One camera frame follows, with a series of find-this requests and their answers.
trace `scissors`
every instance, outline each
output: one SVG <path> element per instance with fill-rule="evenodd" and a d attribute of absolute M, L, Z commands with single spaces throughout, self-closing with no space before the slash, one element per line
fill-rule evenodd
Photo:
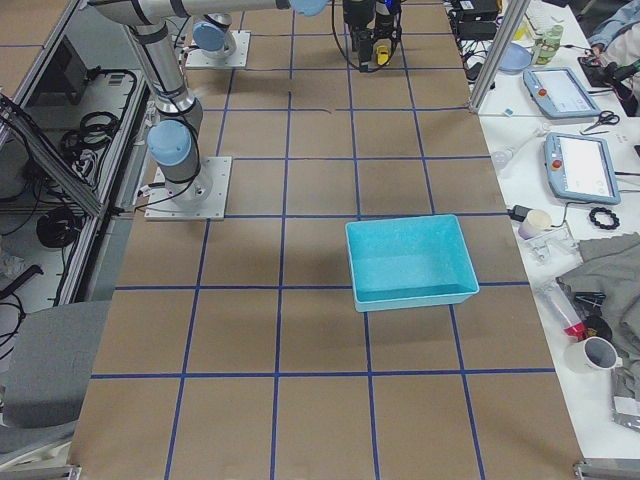
<path fill-rule="evenodd" d="M 588 132 L 589 130 L 599 127 L 600 125 L 616 125 L 619 122 L 620 117 L 618 115 L 613 113 L 611 110 L 603 110 L 602 112 L 600 112 L 600 115 L 598 115 L 598 120 L 596 120 L 596 123 L 594 123 L 590 127 L 585 128 L 580 133 L 582 135 L 585 135 L 584 132 Z"/>

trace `paper cup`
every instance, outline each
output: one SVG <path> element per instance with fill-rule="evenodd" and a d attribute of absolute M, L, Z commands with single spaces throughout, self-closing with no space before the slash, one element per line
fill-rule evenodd
<path fill-rule="evenodd" d="M 589 337 L 564 351 L 564 361 L 576 373 L 590 373 L 622 366 L 616 349 L 604 338 Z"/>
<path fill-rule="evenodd" d="M 529 240 L 542 235 L 549 228 L 551 228 L 551 216 L 547 212 L 544 210 L 530 210 L 520 224 L 520 228 L 518 228 L 518 235 L 525 240 Z"/>

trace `plastic bin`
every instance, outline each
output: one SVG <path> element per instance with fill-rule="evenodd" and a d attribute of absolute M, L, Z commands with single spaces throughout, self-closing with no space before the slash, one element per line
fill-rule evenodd
<path fill-rule="evenodd" d="M 345 226 L 358 312 L 460 303 L 478 293 L 455 215 Z"/>

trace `white mounting plate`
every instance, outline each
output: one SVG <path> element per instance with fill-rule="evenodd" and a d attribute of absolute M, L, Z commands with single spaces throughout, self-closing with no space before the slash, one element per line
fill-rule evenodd
<path fill-rule="evenodd" d="M 162 203 L 146 208 L 144 216 L 147 220 L 224 220 L 231 178 L 231 157 L 204 157 L 202 167 L 213 179 L 211 193 L 202 202 L 194 205 L 193 210 L 186 210 L 173 200 L 164 200 L 169 196 L 165 188 L 151 190 L 149 203 L 162 200 Z M 164 182 L 164 175 L 158 168 L 154 182 Z"/>
<path fill-rule="evenodd" d="M 236 40 L 236 51 L 226 58 L 215 59 L 207 57 L 201 50 L 193 50 L 187 56 L 185 67 L 189 70 L 215 70 L 229 68 L 244 68 L 247 66 L 247 57 L 249 56 L 249 37 L 251 32 L 248 30 L 237 30 L 231 32 Z"/>

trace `person's arm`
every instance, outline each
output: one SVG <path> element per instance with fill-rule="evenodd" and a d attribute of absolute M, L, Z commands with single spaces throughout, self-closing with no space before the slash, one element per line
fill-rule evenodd
<path fill-rule="evenodd" d="M 596 27 L 593 35 L 589 37 L 589 45 L 594 48 L 594 53 L 599 54 L 607 48 L 622 27 L 638 20 L 640 20 L 640 0 L 632 0 Z"/>

